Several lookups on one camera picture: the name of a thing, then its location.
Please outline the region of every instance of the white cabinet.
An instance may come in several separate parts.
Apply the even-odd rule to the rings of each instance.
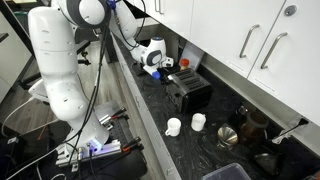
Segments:
[[[284,0],[194,0],[190,41],[247,77],[283,4]],[[245,57],[240,58],[250,29]]]
[[[148,0],[146,11],[185,39],[190,39],[192,5],[194,0]],[[143,11],[141,0],[134,0],[134,5]]]
[[[0,77],[11,87],[30,59],[31,53],[1,12],[0,32],[9,34],[0,43]]]
[[[126,1],[128,1],[131,5],[134,6],[134,0],[126,0]]]
[[[194,0],[160,0],[161,23],[190,39],[192,9]]]
[[[286,16],[291,5],[297,12]],[[320,126],[320,11],[316,7],[319,0],[286,2],[249,80]]]
[[[161,21],[160,0],[144,0],[146,5],[146,13],[157,21]],[[141,0],[134,0],[134,5],[141,11],[144,11]]]

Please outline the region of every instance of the metal rod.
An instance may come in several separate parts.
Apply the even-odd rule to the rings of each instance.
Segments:
[[[162,8],[161,8],[161,0],[159,0],[159,13],[164,14],[164,12],[162,12]]]
[[[249,41],[249,39],[250,39],[250,36],[251,36],[252,31],[253,31],[254,29],[258,28],[258,27],[260,27],[260,25],[259,25],[259,24],[256,24],[256,25],[254,25],[254,26],[252,26],[252,27],[250,28],[250,30],[249,30],[249,32],[248,32],[248,35],[247,35],[247,37],[246,37],[246,40],[244,41],[244,44],[243,44],[243,46],[242,46],[242,49],[241,49],[241,52],[240,52],[240,58],[245,58],[245,57],[247,57],[246,55],[243,54],[243,53],[244,53],[244,50],[245,50],[246,47],[247,47],[247,44],[248,44],[248,41]]]
[[[266,64],[267,64],[267,62],[268,62],[269,57],[271,56],[274,48],[277,46],[279,40],[280,40],[282,37],[286,36],[286,35],[288,35],[288,33],[286,33],[286,32],[280,34],[280,35],[276,38],[276,40],[273,42],[273,44],[272,44],[272,46],[271,46],[271,48],[270,48],[270,50],[269,50],[266,58],[264,59],[264,61],[263,61],[262,64],[261,64],[261,69],[267,69],[267,68],[268,68],[268,66],[266,66]]]
[[[159,12],[159,10],[157,10],[157,0],[154,0],[154,10],[155,10],[156,12]]]

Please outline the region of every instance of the white cup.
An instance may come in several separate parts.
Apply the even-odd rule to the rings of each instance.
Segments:
[[[204,114],[196,113],[192,116],[191,127],[195,131],[201,131],[205,122],[206,116]]]
[[[168,120],[168,129],[166,130],[166,136],[178,136],[180,133],[181,122],[177,118],[170,118]]]

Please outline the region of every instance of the black countertop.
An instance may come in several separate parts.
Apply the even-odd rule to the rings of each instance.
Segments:
[[[165,85],[160,80],[145,74],[137,76],[134,71],[135,61],[121,41],[117,43],[122,51],[133,78],[143,96],[154,122],[170,152],[175,166],[183,180],[200,179],[202,176],[231,163],[239,163],[251,179],[303,179],[306,175],[320,167],[319,158],[303,147],[293,138],[283,140],[276,147],[285,153],[280,175],[266,176],[249,161],[252,152],[260,144],[246,146],[237,144],[230,151],[217,147],[217,131],[222,124],[234,114],[236,109],[245,101],[224,82],[200,66],[198,73],[213,85],[213,93],[208,106],[188,114],[181,114],[166,96]],[[191,118],[194,113],[206,114],[206,124],[202,131],[196,132],[191,128]],[[167,120],[176,117],[181,120],[181,131],[177,137],[166,136]],[[280,128],[270,123],[270,135],[276,135]]]

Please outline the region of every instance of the black toaster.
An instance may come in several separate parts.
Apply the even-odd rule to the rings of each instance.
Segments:
[[[192,112],[210,102],[213,87],[194,70],[170,74],[168,79],[166,93],[179,112]]]

